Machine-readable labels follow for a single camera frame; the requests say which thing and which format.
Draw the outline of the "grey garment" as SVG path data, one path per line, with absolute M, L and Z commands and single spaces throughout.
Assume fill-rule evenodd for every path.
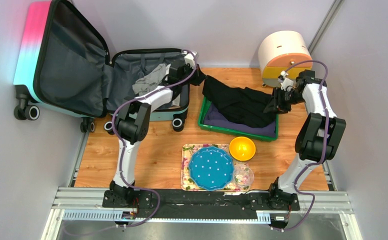
M 143 96 L 153 91 L 167 77 L 169 68 L 169 64 L 161 63 L 152 72 L 136 80 L 132 85 L 134 94 L 136 96 Z

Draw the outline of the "black garment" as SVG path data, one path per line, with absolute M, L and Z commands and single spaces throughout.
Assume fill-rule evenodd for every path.
M 264 128 L 276 120 L 264 113 L 271 95 L 249 87 L 230 87 L 212 76 L 204 81 L 202 94 L 227 120 L 251 128 Z

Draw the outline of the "green plastic tray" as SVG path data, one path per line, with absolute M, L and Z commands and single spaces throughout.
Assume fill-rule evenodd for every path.
M 207 98 L 203 99 L 197 124 L 202 130 L 237 137 L 248 137 L 262 142 L 275 141 L 279 135 L 278 118 L 266 127 L 250 127 L 245 124 L 231 122 Z

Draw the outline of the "navy blue garment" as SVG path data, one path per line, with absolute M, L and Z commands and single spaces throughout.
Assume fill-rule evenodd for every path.
M 275 120 L 265 127 L 250 127 L 245 124 L 231 122 L 226 119 L 213 104 L 211 104 L 209 109 L 207 110 L 203 119 L 203 124 L 213 127 L 234 130 L 245 134 L 260 135 L 266 137 L 275 137 L 277 127 L 277 123 Z

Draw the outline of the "round pastel mini drawer cabinet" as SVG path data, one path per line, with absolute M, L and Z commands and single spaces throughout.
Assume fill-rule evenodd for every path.
M 278 76 L 282 71 L 296 77 L 304 70 L 310 70 L 313 63 L 303 36 L 293 30 L 281 30 L 268 35 L 257 51 L 263 87 L 279 87 Z M 310 62 L 295 65 L 302 61 Z

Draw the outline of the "pink and teal kids suitcase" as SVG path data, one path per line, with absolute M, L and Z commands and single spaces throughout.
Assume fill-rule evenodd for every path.
M 132 86 L 159 64 L 184 61 L 178 48 L 133 49 L 110 56 L 103 36 L 67 0 L 30 4 L 13 85 L 17 120 L 35 121 L 40 106 L 82 118 L 80 130 L 138 95 Z

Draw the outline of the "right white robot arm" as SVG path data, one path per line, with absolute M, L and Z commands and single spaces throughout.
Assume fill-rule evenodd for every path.
M 295 80 L 282 71 L 278 80 L 280 86 L 273 89 L 264 113 L 286 114 L 292 105 L 303 103 L 307 118 L 295 141 L 294 160 L 269 187 L 266 203 L 275 210 L 291 206 L 307 176 L 334 158 L 347 126 L 331 108 L 326 81 L 316 78 L 314 71 L 304 70 Z

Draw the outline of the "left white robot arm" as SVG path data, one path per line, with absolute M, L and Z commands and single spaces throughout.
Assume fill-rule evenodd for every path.
M 151 113 L 170 103 L 183 86 L 199 85 L 204 80 L 204 74 L 196 62 L 181 61 L 176 65 L 176 70 L 170 69 L 161 79 L 165 78 L 171 81 L 164 81 L 146 94 L 123 103 L 109 122 L 110 134 L 118 138 L 119 154 L 115 175 L 104 198 L 124 208 L 134 203 L 137 191 L 158 194 L 156 190 L 135 186 L 137 154 L 148 133 Z

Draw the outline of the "orange bowl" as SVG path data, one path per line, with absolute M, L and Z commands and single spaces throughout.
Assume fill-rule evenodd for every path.
M 238 162 L 248 162 L 256 154 L 256 145 L 248 137 L 235 137 L 228 146 L 229 154 Z

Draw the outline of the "small clear glass bowl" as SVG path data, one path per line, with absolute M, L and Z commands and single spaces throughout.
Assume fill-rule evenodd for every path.
M 240 187 L 248 187 L 254 181 L 254 173 L 248 166 L 239 164 L 234 168 L 233 180 Z

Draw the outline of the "floral rectangular tray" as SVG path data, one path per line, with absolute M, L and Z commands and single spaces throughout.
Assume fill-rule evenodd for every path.
M 207 191 L 205 189 L 200 188 L 199 186 L 197 186 L 194 183 L 194 181 L 190 177 L 188 166 L 189 166 L 189 162 L 191 160 L 191 157 L 192 157 L 192 155 L 195 152 L 197 152 L 201 148 L 210 147 L 210 146 L 215 146 L 215 147 L 218 147 L 220 149 L 223 149 L 223 150 L 225 150 L 230 155 L 230 153 L 229 153 L 229 145 L 228 144 L 194 144 L 194 143 L 188 143 L 188 144 L 185 144 L 182 147 L 180 186 L 181 186 L 181 188 L 183 190 L 185 190 L 185 191 Z M 250 166 L 249 166 L 249 164 L 247 162 L 237 161 L 233 157 L 232 157 L 232 160 L 233 160 L 233 163 L 234 163 L 234 168 L 235 168 L 236 165 L 246 165 L 246 166 L 248 166 L 250 168 Z M 251 185 L 247 186 L 247 187 L 240 187 L 240 186 L 238 186 L 235 183 L 235 181 L 234 181 L 234 179 L 232 177 L 231 182 L 228 185 L 226 185 L 224 189 L 222 189 L 222 190 L 214 190 L 214 191 L 219 191 L 219 192 L 246 192 L 246 191 L 250 190 Z

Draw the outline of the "blue polka dot plate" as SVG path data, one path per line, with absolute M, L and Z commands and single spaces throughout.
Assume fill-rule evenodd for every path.
M 206 191 L 224 189 L 233 179 L 232 157 L 223 149 L 207 146 L 195 152 L 188 164 L 193 182 Z

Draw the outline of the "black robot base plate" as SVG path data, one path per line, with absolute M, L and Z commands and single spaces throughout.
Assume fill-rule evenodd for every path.
M 231 195 L 218 191 L 176 189 L 106 190 L 102 207 L 134 210 L 136 220 L 255 220 L 260 211 L 288 214 L 300 210 L 296 194 L 248 191 Z

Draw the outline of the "aluminium frame rail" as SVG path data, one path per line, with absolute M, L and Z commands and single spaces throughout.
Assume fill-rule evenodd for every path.
M 142 217 L 126 222 L 128 208 L 104 208 L 104 188 L 61 187 L 58 189 L 42 239 L 86 240 L 360 240 L 362 234 L 348 195 L 341 191 L 315 192 L 300 197 L 300 211 L 290 214 L 287 229 L 269 226 L 282 212 L 203 206 L 193 217 L 183 217 L 184 205 L 170 208 L 171 217 Z

